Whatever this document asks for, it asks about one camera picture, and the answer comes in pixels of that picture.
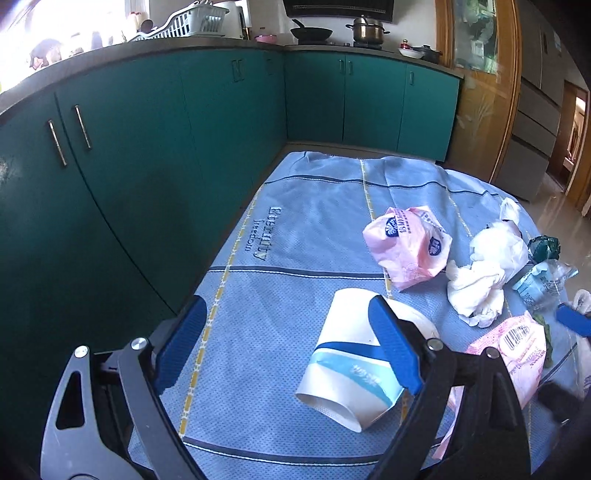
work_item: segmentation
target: pink plastic wrapper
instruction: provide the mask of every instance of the pink plastic wrapper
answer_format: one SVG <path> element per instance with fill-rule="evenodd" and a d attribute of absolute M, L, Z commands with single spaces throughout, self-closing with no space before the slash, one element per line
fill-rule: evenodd
<path fill-rule="evenodd" d="M 493 346 L 500 351 L 515 387 L 519 404 L 524 408 L 538 388 L 544 368 L 546 357 L 544 327 L 526 311 L 523 315 L 506 319 L 485 336 L 471 343 L 466 353 L 480 355 L 487 346 Z M 457 406 L 462 401 L 463 391 L 464 387 L 453 387 L 447 401 L 450 408 L 456 411 L 456 418 Z M 454 419 L 441 445 L 435 450 L 433 458 L 443 458 L 455 425 Z"/>
<path fill-rule="evenodd" d="M 388 208 L 363 230 L 375 261 L 403 290 L 437 275 L 447 264 L 452 237 L 429 207 Z"/>

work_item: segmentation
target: pink bowl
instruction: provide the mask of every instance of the pink bowl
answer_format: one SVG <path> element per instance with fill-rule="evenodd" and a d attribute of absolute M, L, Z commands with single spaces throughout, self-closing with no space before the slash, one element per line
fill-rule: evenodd
<path fill-rule="evenodd" d="M 255 37 L 256 41 L 260 41 L 263 43 L 277 43 L 277 35 L 258 35 Z"/>

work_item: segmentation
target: white appliance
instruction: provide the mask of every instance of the white appliance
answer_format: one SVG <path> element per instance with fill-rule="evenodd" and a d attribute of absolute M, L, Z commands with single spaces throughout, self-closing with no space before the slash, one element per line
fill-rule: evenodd
<path fill-rule="evenodd" d="M 224 7 L 230 10 L 224 17 L 221 33 L 226 38 L 241 38 L 246 40 L 246 28 L 249 26 L 246 22 L 244 7 L 248 14 L 248 3 L 246 0 L 236 2 L 215 3 L 216 7 Z"/>

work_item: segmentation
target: countertop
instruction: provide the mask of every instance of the countertop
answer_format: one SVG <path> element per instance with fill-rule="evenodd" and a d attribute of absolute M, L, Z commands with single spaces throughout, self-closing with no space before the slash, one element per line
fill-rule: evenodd
<path fill-rule="evenodd" d="M 235 38 L 207 38 L 207 37 L 181 37 L 181 38 L 156 38 L 152 40 L 133 41 L 110 47 L 103 47 L 62 60 L 28 76 L 19 84 L 0 93 L 0 115 L 10 110 L 15 105 L 26 100 L 31 95 L 44 90 L 51 85 L 66 80 L 74 75 L 84 73 L 108 63 L 122 60 L 130 60 L 139 56 L 163 53 L 167 51 L 190 49 L 217 49 L 217 48 L 257 48 L 272 51 L 335 51 L 341 53 L 355 53 L 371 55 L 389 59 L 405 61 L 423 67 L 437 70 L 448 75 L 463 78 L 463 75 L 454 70 L 429 63 L 423 60 L 415 60 L 404 57 L 400 53 L 389 51 L 371 50 L 368 48 L 354 48 L 336 45 L 270 45 L 256 41 L 238 40 Z"/>

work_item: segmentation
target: range hood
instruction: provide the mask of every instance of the range hood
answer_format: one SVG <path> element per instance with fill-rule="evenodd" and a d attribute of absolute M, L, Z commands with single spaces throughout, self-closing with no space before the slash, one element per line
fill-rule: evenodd
<path fill-rule="evenodd" d="M 288 17 L 367 17 L 392 21 L 394 0 L 283 0 Z"/>

